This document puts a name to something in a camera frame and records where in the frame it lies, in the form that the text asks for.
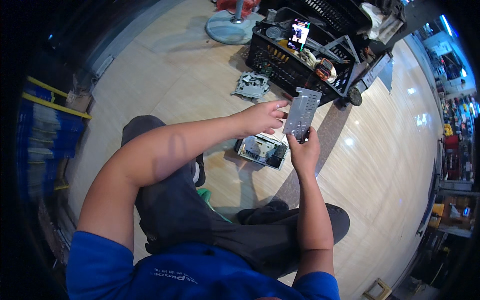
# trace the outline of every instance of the phone screen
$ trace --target phone screen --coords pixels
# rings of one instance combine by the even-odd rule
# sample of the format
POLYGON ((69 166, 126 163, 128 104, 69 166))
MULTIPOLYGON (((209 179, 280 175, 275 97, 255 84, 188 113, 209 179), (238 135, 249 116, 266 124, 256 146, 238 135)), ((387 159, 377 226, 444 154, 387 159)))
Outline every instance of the phone screen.
POLYGON ((310 22, 295 19, 292 24, 292 32, 288 38, 287 47, 297 51, 302 51, 303 45, 307 41, 307 35, 310 31, 310 22))

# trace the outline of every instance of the fluorescent light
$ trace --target fluorescent light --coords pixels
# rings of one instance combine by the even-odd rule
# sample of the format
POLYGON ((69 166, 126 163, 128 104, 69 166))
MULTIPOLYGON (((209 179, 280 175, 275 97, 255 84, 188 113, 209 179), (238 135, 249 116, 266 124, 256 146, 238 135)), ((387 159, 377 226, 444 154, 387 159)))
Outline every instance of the fluorescent light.
POLYGON ((452 30, 450 29, 450 25, 448 25, 447 19, 445 19, 445 16, 444 16, 444 15, 442 15, 442 19, 443 19, 444 22, 445 22, 445 26, 447 27, 448 34, 449 34, 450 36, 452 36, 452 30))

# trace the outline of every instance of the man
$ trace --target man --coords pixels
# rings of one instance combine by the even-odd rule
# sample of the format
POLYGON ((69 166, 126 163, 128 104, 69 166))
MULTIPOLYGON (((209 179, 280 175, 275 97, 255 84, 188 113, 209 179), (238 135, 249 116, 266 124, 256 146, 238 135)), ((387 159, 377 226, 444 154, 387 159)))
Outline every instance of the man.
POLYGON ((323 201, 312 127, 304 144, 288 136, 299 209, 272 201, 241 211, 241 224, 229 223, 203 202, 192 180, 197 156, 228 139, 273 134, 287 117, 278 109, 287 104, 265 102, 229 117, 169 126, 141 116, 125 126, 122 147, 82 207, 67 267, 71 299, 339 299, 333 245, 349 219, 323 201), (152 254, 136 266, 134 205, 152 254), (293 287, 277 280, 297 269, 293 287))

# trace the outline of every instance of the cart wheel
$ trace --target cart wheel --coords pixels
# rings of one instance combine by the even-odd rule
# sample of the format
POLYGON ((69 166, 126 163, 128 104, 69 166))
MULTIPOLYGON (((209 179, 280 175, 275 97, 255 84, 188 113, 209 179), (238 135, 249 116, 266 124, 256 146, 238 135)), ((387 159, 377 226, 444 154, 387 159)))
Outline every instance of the cart wheel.
POLYGON ((348 90, 347 98, 354 106, 360 106, 363 101, 360 91, 354 86, 348 90))

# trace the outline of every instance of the small stool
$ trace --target small stool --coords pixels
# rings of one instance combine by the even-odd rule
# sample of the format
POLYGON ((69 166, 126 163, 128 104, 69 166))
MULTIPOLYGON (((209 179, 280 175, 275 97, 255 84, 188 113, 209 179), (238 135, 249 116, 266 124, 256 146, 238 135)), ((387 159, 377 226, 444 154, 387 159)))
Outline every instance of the small stool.
POLYGON ((380 278, 375 280, 374 284, 363 293, 363 296, 368 300, 385 300, 392 293, 392 288, 389 287, 383 280, 380 278), (378 296, 373 296, 369 291, 375 286, 379 285, 382 288, 382 292, 378 296))

